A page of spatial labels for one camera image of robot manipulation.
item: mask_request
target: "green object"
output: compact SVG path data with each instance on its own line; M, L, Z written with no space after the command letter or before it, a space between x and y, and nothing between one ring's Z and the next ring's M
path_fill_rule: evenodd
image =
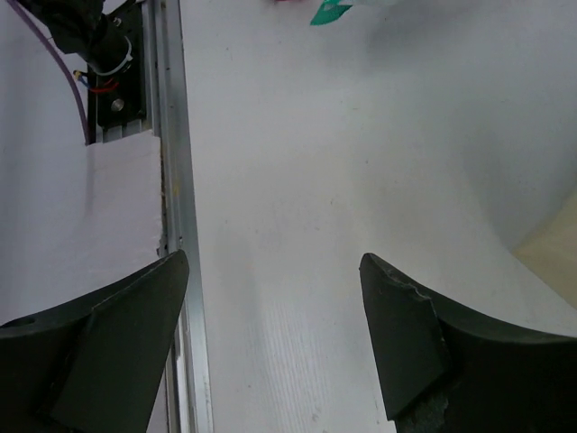
M310 25L329 24L338 20L346 11L351 9L351 5L339 5L342 0L325 0L316 11L316 15Z

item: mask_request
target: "plastic bag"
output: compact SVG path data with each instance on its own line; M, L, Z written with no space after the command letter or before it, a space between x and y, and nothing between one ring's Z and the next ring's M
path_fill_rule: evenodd
M338 20L354 5L393 6L400 0L325 0L316 11L310 25L329 24Z

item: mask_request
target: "cardboard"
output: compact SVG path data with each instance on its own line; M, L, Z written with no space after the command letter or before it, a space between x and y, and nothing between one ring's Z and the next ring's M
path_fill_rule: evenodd
M514 255L577 309L577 192Z

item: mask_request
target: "purple cable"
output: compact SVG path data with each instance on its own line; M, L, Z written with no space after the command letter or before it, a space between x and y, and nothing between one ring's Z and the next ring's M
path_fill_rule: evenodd
M76 105L78 108L78 114L80 115L80 123L82 124L82 130L84 131L84 138L86 139L87 145L90 144L90 133L88 132L88 120L87 115L84 112L84 105L82 104L82 97L80 96L80 92L78 91L78 87L72 78L72 74L70 73L69 69L67 68L64 60L62 60L61 56L56 52L56 49L52 46L50 41L46 39L46 37L42 34L41 30L38 26L31 20L30 16L24 11L23 7L20 6L16 0L6 0L10 7L14 9L14 11L22 18L22 20L26 23L26 25L32 30L32 32L36 35L36 37L42 42L42 45L48 50L52 58L56 61L66 80L70 84L70 88L72 89L72 93L74 94L74 99L76 100Z

